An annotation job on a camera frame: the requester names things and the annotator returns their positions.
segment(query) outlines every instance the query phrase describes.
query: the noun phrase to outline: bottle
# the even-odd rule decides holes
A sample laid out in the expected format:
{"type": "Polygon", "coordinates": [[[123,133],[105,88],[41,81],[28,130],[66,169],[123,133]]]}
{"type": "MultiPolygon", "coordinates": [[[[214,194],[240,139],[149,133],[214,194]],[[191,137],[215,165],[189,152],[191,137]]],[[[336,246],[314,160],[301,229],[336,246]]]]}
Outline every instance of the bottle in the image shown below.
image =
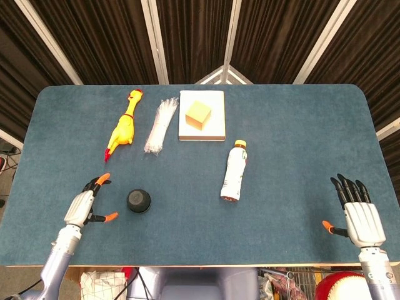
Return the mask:
{"type": "Polygon", "coordinates": [[[247,158],[246,142],[238,139],[227,158],[225,180],[221,189],[221,198],[224,200],[239,201],[247,158]]]}

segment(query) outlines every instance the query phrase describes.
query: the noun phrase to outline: blue table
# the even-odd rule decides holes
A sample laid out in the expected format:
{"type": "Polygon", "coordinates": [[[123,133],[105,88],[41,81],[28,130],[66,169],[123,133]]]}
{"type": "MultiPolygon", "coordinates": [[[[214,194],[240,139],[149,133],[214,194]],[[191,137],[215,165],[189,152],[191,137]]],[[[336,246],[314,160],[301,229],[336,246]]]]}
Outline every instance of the blue table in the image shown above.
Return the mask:
{"type": "Polygon", "coordinates": [[[231,265],[356,263],[359,250],[329,235],[323,219],[345,226],[329,178],[342,173],[369,189],[386,232],[383,245],[400,261],[400,210],[367,102],[356,87],[57,86],[39,95],[0,228],[0,264],[44,264],[72,198],[110,172],[94,212],[120,213],[91,223],[73,265],[231,265]],[[132,146],[104,150],[140,88],[132,146]],[[144,154],[160,100],[183,89],[225,94],[226,141],[178,140],[178,112],[159,156],[144,154]],[[241,200],[219,198],[226,159],[247,141],[241,200]],[[152,206],[134,214],[129,191],[149,192],[152,206]]]}

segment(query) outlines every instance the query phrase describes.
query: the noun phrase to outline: dark curtain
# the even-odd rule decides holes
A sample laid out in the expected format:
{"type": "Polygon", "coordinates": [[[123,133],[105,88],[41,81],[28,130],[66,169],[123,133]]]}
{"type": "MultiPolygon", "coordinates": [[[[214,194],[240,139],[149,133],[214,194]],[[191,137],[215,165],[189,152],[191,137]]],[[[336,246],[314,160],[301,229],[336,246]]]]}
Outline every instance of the dark curtain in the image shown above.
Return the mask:
{"type": "Polygon", "coordinates": [[[224,63],[232,0],[157,0],[170,84],[195,83],[224,63]]]}
{"type": "Polygon", "coordinates": [[[72,84],[14,1],[0,1],[0,128],[23,141],[36,97],[72,84]]]}
{"type": "Polygon", "coordinates": [[[338,0],[243,0],[231,65],[253,83],[292,83],[338,0]]]}
{"type": "Polygon", "coordinates": [[[400,205],[400,130],[384,138],[380,144],[400,205]]]}
{"type": "Polygon", "coordinates": [[[140,0],[31,0],[84,84],[157,84],[140,0]]]}
{"type": "Polygon", "coordinates": [[[357,1],[307,83],[358,85],[376,130],[400,117],[400,1],[357,1]]]}

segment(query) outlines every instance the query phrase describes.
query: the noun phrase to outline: yellow sponge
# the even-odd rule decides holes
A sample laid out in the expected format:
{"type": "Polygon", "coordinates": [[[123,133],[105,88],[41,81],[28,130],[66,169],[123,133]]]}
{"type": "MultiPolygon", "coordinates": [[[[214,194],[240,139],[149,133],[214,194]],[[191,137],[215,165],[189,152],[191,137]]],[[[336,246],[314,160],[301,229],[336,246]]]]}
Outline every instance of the yellow sponge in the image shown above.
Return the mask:
{"type": "Polygon", "coordinates": [[[197,128],[198,130],[203,130],[208,119],[211,115],[211,108],[205,104],[195,101],[189,110],[186,112],[186,122],[197,128]]]}

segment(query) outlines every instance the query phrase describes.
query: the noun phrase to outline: yellow rubber chicken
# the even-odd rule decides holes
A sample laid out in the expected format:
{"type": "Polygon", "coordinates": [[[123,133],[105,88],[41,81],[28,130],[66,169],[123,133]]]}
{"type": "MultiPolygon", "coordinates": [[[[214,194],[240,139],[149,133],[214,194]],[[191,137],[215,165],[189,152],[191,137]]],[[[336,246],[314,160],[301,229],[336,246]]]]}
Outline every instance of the yellow rubber chicken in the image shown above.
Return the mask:
{"type": "Polygon", "coordinates": [[[142,95],[143,92],[140,89],[135,89],[127,97],[129,106],[126,112],[119,118],[118,125],[112,132],[108,147],[104,153],[104,161],[107,162],[118,145],[132,144],[134,134],[133,112],[136,104],[142,99],[142,95]]]}

